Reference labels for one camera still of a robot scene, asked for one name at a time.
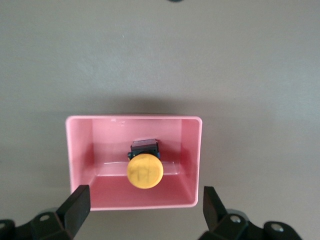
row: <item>screw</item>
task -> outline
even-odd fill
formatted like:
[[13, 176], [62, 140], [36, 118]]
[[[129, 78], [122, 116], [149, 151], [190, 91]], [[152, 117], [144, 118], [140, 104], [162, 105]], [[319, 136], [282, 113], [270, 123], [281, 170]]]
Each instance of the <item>screw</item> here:
[[45, 221], [45, 220], [48, 220], [50, 218], [50, 216], [49, 215], [43, 215], [42, 217], [40, 217], [40, 221], [41, 222], [43, 222], [43, 221]]
[[277, 223], [272, 223], [271, 224], [271, 228], [273, 230], [277, 231], [277, 232], [283, 232], [284, 231], [284, 228], [281, 225], [277, 224]]
[[241, 223], [241, 219], [240, 217], [236, 216], [236, 215], [232, 215], [230, 217], [231, 221], [234, 222], [235, 224]]

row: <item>gray table surface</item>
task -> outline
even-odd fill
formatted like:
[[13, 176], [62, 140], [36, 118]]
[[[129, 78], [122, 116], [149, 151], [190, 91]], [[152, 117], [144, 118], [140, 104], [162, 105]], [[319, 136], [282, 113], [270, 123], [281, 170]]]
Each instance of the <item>gray table surface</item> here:
[[318, 239], [320, 1], [0, 1], [0, 219], [69, 195], [67, 116], [128, 113], [202, 118], [199, 202], [91, 212], [77, 240], [195, 240], [205, 185]]

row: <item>pink plastic container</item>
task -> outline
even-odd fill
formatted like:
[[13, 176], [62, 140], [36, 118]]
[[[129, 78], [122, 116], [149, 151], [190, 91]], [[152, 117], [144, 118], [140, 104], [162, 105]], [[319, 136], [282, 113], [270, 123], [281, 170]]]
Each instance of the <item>pink plastic container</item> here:
[[[90, 185], [91, 210], [187, 208], [198, 202], [202, 120], [196, 116], [70, 116], [71, 192]], [[164, 175], [139, 189], [127, 178], [133, 141], [157, 139]]]

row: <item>yellow button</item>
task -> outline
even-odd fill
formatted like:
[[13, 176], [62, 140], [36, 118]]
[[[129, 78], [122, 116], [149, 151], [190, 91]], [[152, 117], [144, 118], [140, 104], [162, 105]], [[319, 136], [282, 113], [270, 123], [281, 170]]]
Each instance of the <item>yellow button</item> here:
[[139, 189], [150, 189], [156, 186], [164, 175], [161, 161], [154, 155], [142, 153], [128, 164], [127, 176], [130, 183]]

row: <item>yellow push button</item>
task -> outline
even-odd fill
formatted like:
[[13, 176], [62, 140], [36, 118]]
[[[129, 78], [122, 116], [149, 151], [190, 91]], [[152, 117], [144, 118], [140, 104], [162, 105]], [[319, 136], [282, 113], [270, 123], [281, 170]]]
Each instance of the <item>yellow push button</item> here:
[[156, 186], [164, 175], [161, 161], [154, 155], [142, 153], [128, 164], [127, 176], [130, 183], [139, 189], [150, 189]]

